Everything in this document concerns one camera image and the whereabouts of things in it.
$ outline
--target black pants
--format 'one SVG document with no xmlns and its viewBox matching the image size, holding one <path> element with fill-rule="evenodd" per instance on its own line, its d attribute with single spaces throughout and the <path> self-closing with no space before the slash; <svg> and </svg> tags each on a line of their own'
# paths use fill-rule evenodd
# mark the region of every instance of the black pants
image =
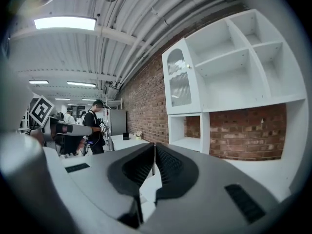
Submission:
<svg viewBox="0 0 312 234">
<path fill-rule="evenodd" d="M 94 154 L 102 154 L 104 153 L 104 150 L 103 150 L 103 146 L 102 144 L 95 144 L 95 145 L 90 145 L 90 148 L 91 148 L 91 151 Z"/>
</svg>

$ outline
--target ceiling light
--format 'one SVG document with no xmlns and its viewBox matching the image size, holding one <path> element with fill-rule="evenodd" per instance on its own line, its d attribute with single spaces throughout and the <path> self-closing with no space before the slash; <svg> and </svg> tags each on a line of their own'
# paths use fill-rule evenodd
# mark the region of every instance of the ceiling light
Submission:
<svg viewBox="0 0 312 234">
<path fill-rule="evenodd" d="M 75 28 L 94 30 L 96 26 L 96 19 L 94 18 L 80 18 L 80 17 L 51 17 L 41 18 L 35 20 L 37 29 L 47 28 Z"/>
<path fill-rule="evenodd" d="M 49 84 L 47 80 L 30 80 L 30 84 Z"/>
<path fill-rule="evenodd" d="M 78 86 L 86 86 L 86 87 L 96 87 L 93 83 L 85 83 L 85 82 L 75 82 L 75 81 L 68 81 L 68 85 L 78 85 Z"/>
</svg>

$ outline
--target white countertop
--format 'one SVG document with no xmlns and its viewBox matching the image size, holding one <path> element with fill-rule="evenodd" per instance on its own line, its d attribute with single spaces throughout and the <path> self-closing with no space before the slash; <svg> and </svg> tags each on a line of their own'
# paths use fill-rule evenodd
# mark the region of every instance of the white countertop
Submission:
<svg viewBox="0 0 312 234">
<path fill-rule="evenodd" d="M 136 140 L 136 137 L 133 134 L 129 134 L 129 140 L 123 140 L 122 135 L 111 136 L 111 139 L 114 143 L 114 149 L 122 150 L 128 147 L 137 146 L 139 144 L 148 143 L 145 140 Z"/>
</svg>

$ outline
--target cabinet door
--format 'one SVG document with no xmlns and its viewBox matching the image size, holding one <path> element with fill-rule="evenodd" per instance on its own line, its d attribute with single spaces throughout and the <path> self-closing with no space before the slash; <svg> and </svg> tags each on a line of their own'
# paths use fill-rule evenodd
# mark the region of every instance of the cabinet door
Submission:
<svg viewBox="0 0 312 234">
<path fill-rule="evenodd" d="M 162 54 L 167 114 L 201 112 L 194 66 L 185 39 Z"/>
</svg>

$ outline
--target ceiling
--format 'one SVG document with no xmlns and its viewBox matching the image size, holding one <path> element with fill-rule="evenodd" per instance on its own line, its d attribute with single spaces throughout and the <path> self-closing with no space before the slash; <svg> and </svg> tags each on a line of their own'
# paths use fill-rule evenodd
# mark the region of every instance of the ceiling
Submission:
<svg viewBox="0 0 312 234">
<path fill-rule="evenodd" d="M 127 82 L 182 22 L 228 1 L 53 0 L 15 18 L 8 60 L 24 81 L 48 80 L 47 85 L 30 87 L 49 99 L 69 98 L 69 103 L 77 104 L 83 103 L 82 98 L 114 98 L 116 88 Z M 51 16 L 96 18 L 96 28 L 35 28 L 35 19 Z M 68 85 L 67 81 L 95 83 L 96 88 Z"/>
</svg>

